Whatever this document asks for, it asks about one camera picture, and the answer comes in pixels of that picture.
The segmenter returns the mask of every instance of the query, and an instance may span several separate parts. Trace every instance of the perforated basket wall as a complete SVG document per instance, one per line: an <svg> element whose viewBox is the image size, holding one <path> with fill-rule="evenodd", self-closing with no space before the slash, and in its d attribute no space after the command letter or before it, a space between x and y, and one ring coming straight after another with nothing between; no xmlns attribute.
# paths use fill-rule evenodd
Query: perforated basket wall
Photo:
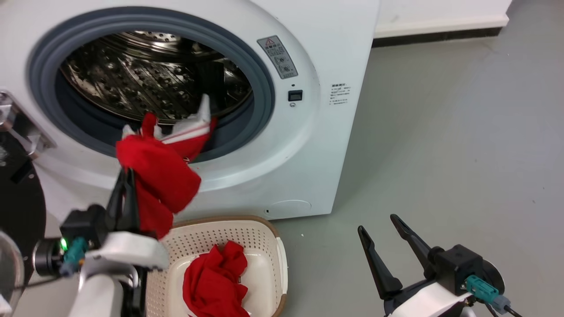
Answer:
<svg viewBox="0 0 564 317"><path fill-rule="evenodd" d="M268 300L274 304L272 315L280 314L287 289L287 264L284 246L274 227L266 220L253 217L218 217L190 221L173 228L161 241L169 252L169 269L163 272L152 272L148 275L146 292L146 309L148 317L169 317L172 315L167 307L167 292L170 287L169 270L175 267L177 261L187 257L207 253L217 244L223 247L229 240L237 242L245 248L245 254L253 253L261 256L261 261L268 265L271 294ZM257 283L262 283L264 276Z"/></svg>

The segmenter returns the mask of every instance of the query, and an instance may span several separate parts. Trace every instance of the green led indicator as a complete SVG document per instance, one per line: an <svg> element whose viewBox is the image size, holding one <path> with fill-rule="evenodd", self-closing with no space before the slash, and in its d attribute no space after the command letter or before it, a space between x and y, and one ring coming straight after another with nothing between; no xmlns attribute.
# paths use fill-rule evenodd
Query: green led indicator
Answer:
<svg viewBox="0 0 564 317"><path fill-rule="evenodd" d="M68 250L67 241L65 240L65 238L61 238L61 250L65 252Z"/></svg>

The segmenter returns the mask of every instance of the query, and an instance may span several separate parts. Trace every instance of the gray floor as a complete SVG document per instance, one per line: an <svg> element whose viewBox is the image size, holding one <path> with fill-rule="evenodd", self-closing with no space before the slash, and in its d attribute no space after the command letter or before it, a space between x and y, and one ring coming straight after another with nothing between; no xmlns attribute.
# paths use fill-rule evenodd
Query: gray floor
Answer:
<svg viewBox="0 0 564 317"><path fill-rule="evenodd" d="M372 51L333 214L276 222L284 317L383 315L360 224L404 285L420 280L391 213L488 258L525 317L562 315L564 2L515 0L508 15L497 38ZM30 290L16 316L64 316L73 287Z"/></svg>

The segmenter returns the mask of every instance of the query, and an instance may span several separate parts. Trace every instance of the white wall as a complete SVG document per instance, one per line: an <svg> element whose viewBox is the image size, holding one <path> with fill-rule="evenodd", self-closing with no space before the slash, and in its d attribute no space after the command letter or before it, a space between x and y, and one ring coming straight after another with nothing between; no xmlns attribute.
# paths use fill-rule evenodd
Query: white wall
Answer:
<svg viewBox="0 0 564 317"><path fill-rule="evenodd" d="M504 27L511 0L381 0L375 38Z"/></svg>

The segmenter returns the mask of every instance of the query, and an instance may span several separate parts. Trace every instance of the metal hinge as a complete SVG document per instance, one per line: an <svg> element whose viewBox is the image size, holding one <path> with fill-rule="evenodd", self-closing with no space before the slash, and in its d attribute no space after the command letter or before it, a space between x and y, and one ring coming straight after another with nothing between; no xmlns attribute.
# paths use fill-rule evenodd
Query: metal hinge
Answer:
<svg viewBox="0 0 564 317"><path fill-rule="evenodd" d="M18 103L7 91L0 91L0 131L9 132L32 160L55 142L21 111Z"/></svg>

